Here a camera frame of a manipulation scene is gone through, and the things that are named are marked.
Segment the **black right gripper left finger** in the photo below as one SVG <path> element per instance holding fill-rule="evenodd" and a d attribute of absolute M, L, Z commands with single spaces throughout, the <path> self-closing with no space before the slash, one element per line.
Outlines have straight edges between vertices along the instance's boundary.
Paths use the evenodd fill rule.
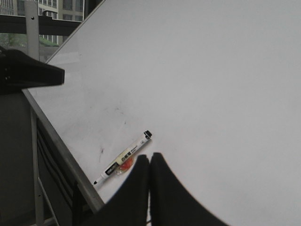
<path fill-rule="evenodd" d="M 140 155 L 120 189 L 90 219 L 92 226 L 145 226 L 149 194 L 149 160 Z"/>

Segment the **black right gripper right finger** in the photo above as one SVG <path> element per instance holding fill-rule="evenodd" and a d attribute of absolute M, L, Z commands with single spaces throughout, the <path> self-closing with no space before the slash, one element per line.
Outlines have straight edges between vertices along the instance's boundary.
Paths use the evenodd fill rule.
<path fill-rule="evenodd" d="M 181 184 L 161 153 L 150 161 L 150 216 L 153 226 L 225 226 Z"/>

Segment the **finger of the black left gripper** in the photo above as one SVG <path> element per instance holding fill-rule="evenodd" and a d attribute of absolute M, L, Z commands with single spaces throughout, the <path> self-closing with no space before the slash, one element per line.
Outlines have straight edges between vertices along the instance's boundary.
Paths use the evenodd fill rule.
<path fill-rule="evenodd" d="M 65 70 L 35 60 L 22 51 L 0 48 L 0 93 L 56 86 L 64 83 Z"/>

